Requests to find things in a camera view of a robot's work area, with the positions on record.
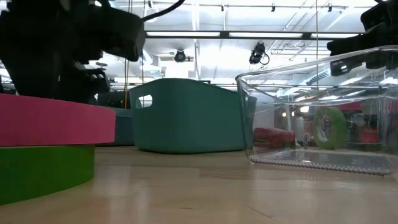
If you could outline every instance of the green object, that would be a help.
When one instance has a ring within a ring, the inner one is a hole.
[[[337,149],[346,141],[346,118],[338,108],[320,108],[315,113],[312,130],[318,147]]]
[[[0,205],[69,189],[93,178],[94,146],[0,147]]]
[[[112,108],[116,112],[114,142],[100,144],[101,146],[133,146],[134,135],[132,131],[132,111],[130,109]]]
[[[130,90],[133,102],[147,95],[150,106],[132,106],[134,143],[140,150],[190,154],[244,149],[238,93],[182,78]]]

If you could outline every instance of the green tape roll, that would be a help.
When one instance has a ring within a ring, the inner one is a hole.
[[[93,174],[94,146],[0,147],[0,205],[65,190]]]
[[[339,148],[346,140],[347,123],[338,108],[320,108],[313,119],[312,134],[318,147]]]

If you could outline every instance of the table surface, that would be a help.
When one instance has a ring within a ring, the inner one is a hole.
[[[95,164],[94,179],[83,185],[0,206],[0,223],[398,222],[392,176],[252,164],[243,152],[165,155],[133,147],[98,147]]]

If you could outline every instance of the pink object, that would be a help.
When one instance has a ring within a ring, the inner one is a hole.
[[[99,106],[0,94],[0,146],[114,141],[116,113]]]

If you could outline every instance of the security camera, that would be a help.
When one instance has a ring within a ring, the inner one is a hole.
[[[176,62],[184,62],[186,59],[186,55],[183,50],[178,50],[177,53],[174,55],[174,60]]]

